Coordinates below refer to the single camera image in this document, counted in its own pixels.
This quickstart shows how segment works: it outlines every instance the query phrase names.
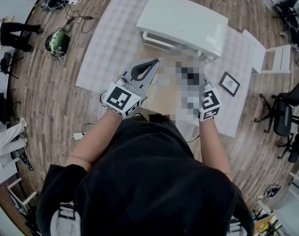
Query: checkered tablecloth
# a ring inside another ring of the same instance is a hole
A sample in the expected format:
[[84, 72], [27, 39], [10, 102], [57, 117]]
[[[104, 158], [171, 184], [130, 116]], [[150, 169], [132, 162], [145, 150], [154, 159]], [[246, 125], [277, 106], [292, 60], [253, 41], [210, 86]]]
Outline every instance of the checkered tablecloth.
[[[222, 106], [214, 118], [218, 132], [235, 137], [237, 126], [248, 93], [253, 58], [253, 45], [236, 30], [228, 27], [222, 57], [205, 66], [205, 74], [218, 89]], [[228, 72], [240, 87], [234, 97], [219, 86], [219, 82]]]
[[[111, 0], [105, 10], [85, 54], [76, 85], [100, 92], [114, 82], [128, 63], [135, 59], [142, 39], [135, 27], [148, 0]], [[247, 96], [252, 48], [249, 40], [228, 27], [222, 57], [205, 67], [205, 73], [218, 88], [222, 100], [215, 123], [219, 133], [235, 136]], [[224, 72], [228, 72], [240, 87], [234, 97], [221, 88]]]
[[114, 82], [142, 45], [135, 27], [148, 0], [111, 0], [77, 77], [76, 86], [100, 92]]

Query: white microwave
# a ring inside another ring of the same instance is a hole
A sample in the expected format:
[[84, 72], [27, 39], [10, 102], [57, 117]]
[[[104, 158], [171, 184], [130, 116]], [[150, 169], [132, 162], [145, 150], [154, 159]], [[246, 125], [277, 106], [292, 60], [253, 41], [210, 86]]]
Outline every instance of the white microwave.
[[136, 27], [144, 45], [163, 51], [186, 46], [190, 55], [211, 62], [221, 57], [228, 19], [188, 0], [149, 0]]

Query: person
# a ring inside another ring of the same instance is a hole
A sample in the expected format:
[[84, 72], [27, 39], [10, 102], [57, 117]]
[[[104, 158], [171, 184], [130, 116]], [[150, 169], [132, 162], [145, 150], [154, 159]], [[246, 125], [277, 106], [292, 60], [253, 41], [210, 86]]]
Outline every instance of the person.
[[12, 34], [17, 31], [31, 31], [38, 35], [43, 32], [41, 25], [28, 25], [21, 23], [5, 22], [5, 18], [0, 19], [0, 45], [11, 46], [23, 52], [33, 52], [34, 48], [28, 43], [25, 37]]
[[108, 110], [64, 167], [49, 167], [37, 207], [41, 234], [60, 235], [53, 215], [69, 203], [82, 236], [224, 236], [233, 215], [253, 235], [213, 118], [199, 128], [203, 163], [166, 116], [122, 120]]
[[25, 131], [26, 127], [27, 122], [24, 118], [20, 118], [18, 124], [0, 133], [0, 156], [9, 154], [26, 146], [27, 139], [21, 134]]

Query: black t-shirt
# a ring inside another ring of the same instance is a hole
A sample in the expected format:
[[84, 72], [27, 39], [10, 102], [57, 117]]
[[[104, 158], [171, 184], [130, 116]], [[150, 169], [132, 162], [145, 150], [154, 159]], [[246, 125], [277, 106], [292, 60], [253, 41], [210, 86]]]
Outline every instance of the black t-shirt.
[[172, 124], [141, 117], [122, 121], [90, 172], [77, 165], [50, 166], [37, 209], [43, 235], [50, 235], [60, 202], [70, 201], [81, 217], [82, 236], [221, 236], [233, 213], [253, 232], [237, 187], [195, 160]]

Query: black framed picture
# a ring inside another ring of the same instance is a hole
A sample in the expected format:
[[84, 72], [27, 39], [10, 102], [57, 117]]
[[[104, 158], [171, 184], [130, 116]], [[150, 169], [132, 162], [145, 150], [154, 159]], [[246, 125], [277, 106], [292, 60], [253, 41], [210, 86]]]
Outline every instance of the black framed picture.
[[235, 80], [234, 77], [231, 76], [228, 72], [224, 72], [219, 85], [234, 97], [238, 91], [240, 83]]

